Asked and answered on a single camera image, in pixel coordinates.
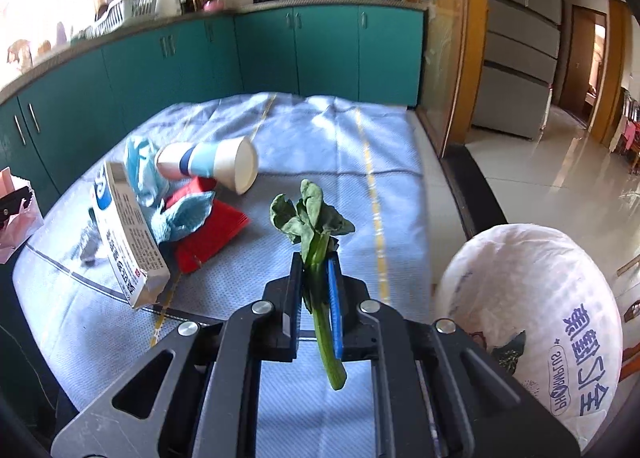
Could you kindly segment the red packet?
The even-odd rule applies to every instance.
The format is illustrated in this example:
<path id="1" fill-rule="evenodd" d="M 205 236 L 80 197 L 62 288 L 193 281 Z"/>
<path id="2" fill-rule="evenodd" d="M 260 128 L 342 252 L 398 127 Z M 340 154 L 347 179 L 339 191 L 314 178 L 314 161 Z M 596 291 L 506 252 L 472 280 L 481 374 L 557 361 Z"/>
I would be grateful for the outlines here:
<path id="1" fill-rule="evenodd" d="M 168 198 L 166 207 L 186 195 L 215 191 L 217 181 L 207 178 L 192 178 Z M 191 274 L 199 270 L 208 260 L 221 252 L 230 241 L 247 226 L 250 219 L 243 212 L 214 198 L 214 207 L 204 225 L 195 233 L 180 241 L 174 241 L 174 256 L 180 271 Z"/>

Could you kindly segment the green vegetable stalk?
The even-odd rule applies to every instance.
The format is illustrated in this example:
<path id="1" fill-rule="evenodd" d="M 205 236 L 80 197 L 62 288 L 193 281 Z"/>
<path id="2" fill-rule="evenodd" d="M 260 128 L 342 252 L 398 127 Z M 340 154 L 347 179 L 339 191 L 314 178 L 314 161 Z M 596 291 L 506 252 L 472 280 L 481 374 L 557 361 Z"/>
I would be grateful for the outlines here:
<path id="1" fill-rule="evenodd" d="M 336 355 L 337 333 L 331 319 L 331 286 L 328 261 L 337 252 L 338 239 L 356 231 L 356 227 L 333 206 L 324 201 L 321 187 L 304 179 L 299 186 L 299 199 L 292 201 L 283 194 L 273 198 L 270 222 L 294 245 L 299 245 L 304 266 L 302 297 L 314 320 L 322 365 L 331 388 L 341 390 L 347 372 Z"/>

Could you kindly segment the white trash bag bin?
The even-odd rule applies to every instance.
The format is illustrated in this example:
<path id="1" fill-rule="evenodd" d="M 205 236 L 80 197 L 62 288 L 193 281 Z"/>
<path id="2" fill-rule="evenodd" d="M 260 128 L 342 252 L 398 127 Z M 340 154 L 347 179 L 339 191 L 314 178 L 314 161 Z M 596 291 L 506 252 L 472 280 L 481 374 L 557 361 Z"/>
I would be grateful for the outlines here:
<path id="1" fill-rule="evenodd" d="M 467 241 L 437 285 L 448 317 L 587 448 L 616 393 L 623 330 L 597 264 L 568 235 L 528 223 Z"/>

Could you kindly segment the teal kitchen cabinets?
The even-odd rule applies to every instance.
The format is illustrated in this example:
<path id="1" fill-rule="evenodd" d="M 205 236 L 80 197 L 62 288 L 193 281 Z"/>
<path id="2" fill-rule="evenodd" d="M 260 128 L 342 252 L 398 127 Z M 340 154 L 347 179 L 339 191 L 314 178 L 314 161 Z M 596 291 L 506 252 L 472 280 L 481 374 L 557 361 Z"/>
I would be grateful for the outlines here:
<path id="1" fill-rule="evenodd" d="M 146 22 L 71 44 L 1 92 L 1 163 L 50 209 L 169 105 L 241 93 L 414 106 L 426 14 L 405 3 L 276 4 Z"/>

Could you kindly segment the white medicine box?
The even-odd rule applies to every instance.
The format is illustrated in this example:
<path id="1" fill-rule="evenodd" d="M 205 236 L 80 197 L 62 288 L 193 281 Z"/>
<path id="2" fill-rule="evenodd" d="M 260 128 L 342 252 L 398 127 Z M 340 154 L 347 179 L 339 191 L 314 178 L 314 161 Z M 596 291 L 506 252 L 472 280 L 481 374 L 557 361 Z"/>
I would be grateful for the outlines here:
<path id="1" fill-rule="evenodd" d="M 125 166 L 107 161 L 93 185 L 96 225 L 131 308 L 156 302 L 170 273 L 129 185 Z"/>

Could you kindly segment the blue crumpled cloth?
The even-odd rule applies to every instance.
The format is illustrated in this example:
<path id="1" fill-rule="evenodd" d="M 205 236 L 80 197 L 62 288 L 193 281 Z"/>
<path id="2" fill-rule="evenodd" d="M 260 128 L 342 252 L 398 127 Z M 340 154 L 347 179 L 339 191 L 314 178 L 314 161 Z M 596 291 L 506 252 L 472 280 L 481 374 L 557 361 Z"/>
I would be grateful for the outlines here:
<path id="1" fill-rule="evenodd" d="M 195 193 L 179 198 L 175 204 L 162 209 L 143 209 L 146 224 L 157 244 L 180 241 L 202 227 L 214 207 L 214 191 Z"/>

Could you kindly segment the clear plastic wrapper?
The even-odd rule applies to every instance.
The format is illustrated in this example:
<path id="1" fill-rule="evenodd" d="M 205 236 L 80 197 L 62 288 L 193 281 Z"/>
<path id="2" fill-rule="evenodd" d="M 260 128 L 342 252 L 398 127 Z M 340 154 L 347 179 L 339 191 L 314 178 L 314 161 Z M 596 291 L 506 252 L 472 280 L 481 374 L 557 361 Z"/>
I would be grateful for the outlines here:
<path id="1" fill-rule="evenodd" d="M 76 252 L 82 263 L 93 265 L 96 261 L 96 253 L 102 244 L 102 238 L 93 208 L 88 209 L 88 216 L 88 222 L 81 232 Z"/>

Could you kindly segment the light blue tablecloth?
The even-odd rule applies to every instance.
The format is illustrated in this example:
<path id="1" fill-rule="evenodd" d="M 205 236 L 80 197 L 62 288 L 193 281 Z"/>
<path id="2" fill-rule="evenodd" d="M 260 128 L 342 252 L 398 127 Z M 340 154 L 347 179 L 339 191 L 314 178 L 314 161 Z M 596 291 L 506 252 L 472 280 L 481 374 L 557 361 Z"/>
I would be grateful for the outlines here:
<path id="1" fill-rule="evenodd" d="M 250 225 L 199 270 L 174 272 L 169 307 L 133 309 L 105 251 L 93 265 L 76 248 L 94 208 L 92 167 L 53 205 L 14 267 L 13 282 L 30 330 L 54 377 L 76 406 L 88 407 L 183 322 L 225 322 L 259 300 L 265 285 L 290 273 L 295 246 L 270 223 L 283 194 L 299 197 L 304 179 L 355 224 L 340 244 L 342 271 L 372 297 L 424 321 L 431 294 L 428 209 L 409 116 L 396 108 L 293 96 L 238 96 L 176 105 L 139 129 L 156 144 L 250 135 L 258 176 L 243 195 L 220 199 Z"/>

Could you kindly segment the light blue face mask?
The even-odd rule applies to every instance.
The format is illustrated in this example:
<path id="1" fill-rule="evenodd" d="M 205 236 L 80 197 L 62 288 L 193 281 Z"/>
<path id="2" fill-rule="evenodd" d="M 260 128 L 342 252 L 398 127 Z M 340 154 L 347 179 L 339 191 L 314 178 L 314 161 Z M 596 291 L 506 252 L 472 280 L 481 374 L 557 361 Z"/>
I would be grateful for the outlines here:
<path id="1" fill-rule="evenodd" d="M 153 209 L 160 207 L 170 189 L 169 181 L 155 165 L 159 152 L 160 148 L 148 137 L 132 135 L 127 139 L 124 165 L 129 185 L 138 203 Z"/>

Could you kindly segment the striped paper cup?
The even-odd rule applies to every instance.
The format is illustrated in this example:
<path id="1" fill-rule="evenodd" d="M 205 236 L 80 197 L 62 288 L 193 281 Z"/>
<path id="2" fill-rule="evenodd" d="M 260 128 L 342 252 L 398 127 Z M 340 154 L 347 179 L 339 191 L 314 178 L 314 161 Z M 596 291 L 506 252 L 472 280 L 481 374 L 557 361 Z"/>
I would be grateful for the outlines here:
<path id="1" fill-rule="evenodd" d="M 214 179 L 238 195 L 252 187 L 258 172 L 258 155 L 249 137 L 219 142 L 172 142 L 157 152 L 154 163 L 167 180 Z"/>

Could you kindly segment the pink plastic bag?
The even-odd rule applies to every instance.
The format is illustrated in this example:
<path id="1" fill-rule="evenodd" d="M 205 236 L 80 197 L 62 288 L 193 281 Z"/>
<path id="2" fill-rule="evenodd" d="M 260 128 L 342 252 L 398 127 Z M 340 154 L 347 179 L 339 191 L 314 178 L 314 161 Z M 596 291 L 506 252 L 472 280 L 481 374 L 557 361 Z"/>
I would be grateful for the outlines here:
<path id="1" fill-rule="evenodd" d="M 1 170 L 0 264 L 5 265 L 21 245 L 43 226 L 43 216 L 32 183 L 17 177 L 10 167 Z"/>

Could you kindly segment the grey refrigerator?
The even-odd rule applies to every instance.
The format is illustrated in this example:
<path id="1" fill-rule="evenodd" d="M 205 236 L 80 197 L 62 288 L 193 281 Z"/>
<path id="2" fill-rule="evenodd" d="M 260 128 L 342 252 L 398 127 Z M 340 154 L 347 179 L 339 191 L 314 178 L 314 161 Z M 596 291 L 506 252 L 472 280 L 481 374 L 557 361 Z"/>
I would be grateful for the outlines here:
<path id="1" fill-rule="evenodd" d="M 488 0 L 474 127 L 538 137 L 558 62 L 561 10 L 561 0 Z"/>

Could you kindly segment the white dish rack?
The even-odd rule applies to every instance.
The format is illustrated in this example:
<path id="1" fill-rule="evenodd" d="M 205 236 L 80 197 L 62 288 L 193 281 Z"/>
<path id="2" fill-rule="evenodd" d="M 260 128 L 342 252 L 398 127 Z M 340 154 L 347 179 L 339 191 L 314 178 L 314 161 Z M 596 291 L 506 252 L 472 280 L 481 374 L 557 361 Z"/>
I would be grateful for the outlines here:
<path id="1" fill-rule="evenodd" d="M 156 17 L 157 0 L 113 0 L 101 17 L 86 29 L 87 38 L 113 33 L 114 30 Z"/>

